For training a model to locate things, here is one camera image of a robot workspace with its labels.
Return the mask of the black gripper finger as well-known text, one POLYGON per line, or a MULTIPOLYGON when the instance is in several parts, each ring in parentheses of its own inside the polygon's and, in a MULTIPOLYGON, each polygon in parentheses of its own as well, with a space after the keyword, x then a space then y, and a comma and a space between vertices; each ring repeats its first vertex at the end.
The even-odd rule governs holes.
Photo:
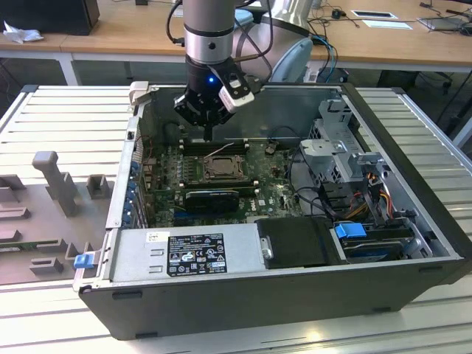
POLYGON ((174 110, 189 124, 204 129, 203 139, 209 141, 208 110, 205 101, 198 94, 183 94, 174 99, 174 110))
POLYGON ((213 140, 213 129, 218 125, 225 124, 233 116, 234 114, 228 112, 226 109, 208 112, 208 141, 209 142, 213 140))

